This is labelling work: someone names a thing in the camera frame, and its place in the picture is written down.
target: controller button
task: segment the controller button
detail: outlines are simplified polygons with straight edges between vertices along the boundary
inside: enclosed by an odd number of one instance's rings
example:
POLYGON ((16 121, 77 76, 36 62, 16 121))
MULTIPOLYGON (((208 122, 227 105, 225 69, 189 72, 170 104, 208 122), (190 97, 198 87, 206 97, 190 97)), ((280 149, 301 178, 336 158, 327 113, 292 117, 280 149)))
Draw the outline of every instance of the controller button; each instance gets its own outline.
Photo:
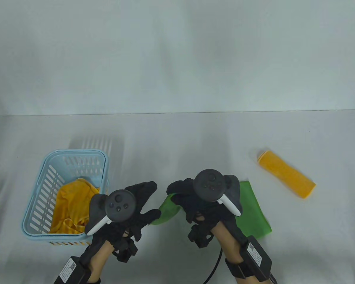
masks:
POLYGON ((114 197, 114 200, 116 201, 116 202, 121 202, 122 201, 122 195, 116 195, 115 197, 114 197))
POLYGON ((210 181, 215 181, 216 180, 216 176, 214 175, 214 173, 210 173, 209 176, 208 176, 208 179, 210 181))

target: yellow cloth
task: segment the yellow cloth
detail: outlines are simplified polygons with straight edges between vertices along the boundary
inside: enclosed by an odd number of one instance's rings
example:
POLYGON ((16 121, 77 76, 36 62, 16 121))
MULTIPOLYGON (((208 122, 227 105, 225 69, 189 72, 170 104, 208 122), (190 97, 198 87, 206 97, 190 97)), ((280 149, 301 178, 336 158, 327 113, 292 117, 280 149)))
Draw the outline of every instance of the yellow cloth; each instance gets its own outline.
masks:
POLYGON ((57 194, 50 234, 80 234, 89 220, 89 203, 99 188, 83 178, 63 185, 57 194))
POLYGON ((316 184, 298 172, 296 169, 287 165, 280 157, 272 151, 264 152, 258 159, 262 168, 266 169, 289 188, 291 188, 299 197, 307 198, 316 184))

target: white table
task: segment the white table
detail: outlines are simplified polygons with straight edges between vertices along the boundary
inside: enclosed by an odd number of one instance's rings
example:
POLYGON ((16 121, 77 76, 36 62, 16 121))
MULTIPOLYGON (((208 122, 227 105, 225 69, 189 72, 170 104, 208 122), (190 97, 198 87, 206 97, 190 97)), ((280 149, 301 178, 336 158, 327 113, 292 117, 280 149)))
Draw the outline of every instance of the white table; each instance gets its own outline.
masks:
MULTIPOLYGON (((0 283, 52 283, 84 250, 20 231, 42 159, 65 148, 106 151, 112 190, 156 181, 147 210, 202 169, 249 179, 273 230, 260 242, 279 283, 355 283, 355 111, 0 117, 0 283), (318 184, 307 200, 257 165, 266 147, 318 184)), ((109 260, 105 283, 201 284, 219 245, 198 249, 189 228, 183 214, 147 226, 129 263, 109 260)), ((235 283, 224 260, 210 283, 235 283)))

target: basket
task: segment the basket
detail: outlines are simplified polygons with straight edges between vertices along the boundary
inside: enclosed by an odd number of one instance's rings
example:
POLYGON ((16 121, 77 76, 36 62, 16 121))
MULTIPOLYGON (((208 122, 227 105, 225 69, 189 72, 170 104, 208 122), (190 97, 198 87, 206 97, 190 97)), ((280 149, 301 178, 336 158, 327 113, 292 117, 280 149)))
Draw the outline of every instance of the basket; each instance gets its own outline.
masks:
POLYGON ((107 193, 109 159, 101 150, 69 149, 49 153, 40 168, 30 197, 22 232, 32 241, 55 245, 90 244, 92 237, 82 234, 49 234, 56 195, 62 185, 84 178, 100 193, 107 193))

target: barcode label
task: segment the barcode label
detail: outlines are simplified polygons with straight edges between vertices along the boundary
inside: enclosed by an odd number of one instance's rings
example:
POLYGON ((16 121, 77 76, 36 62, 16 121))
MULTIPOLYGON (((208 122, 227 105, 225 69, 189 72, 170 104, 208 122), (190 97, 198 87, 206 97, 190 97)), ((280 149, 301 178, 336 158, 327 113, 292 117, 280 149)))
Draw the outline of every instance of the barcode label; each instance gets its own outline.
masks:
POLYGON ((262 257, 260 256, 258 251, 254 248, 252 243, 249 243, 249 245, 247 247, 247 251, 250 254, 250 256, 252 257, 252 259, 255 261, 255 263, 260 267, 260 264, 262 263, 262 257))
POLYGON ((72 260, 72 258, 70 258, 59 274, 59 277, 62 279, 63 283, 67 282, 75 267, 76 263, 72 260))

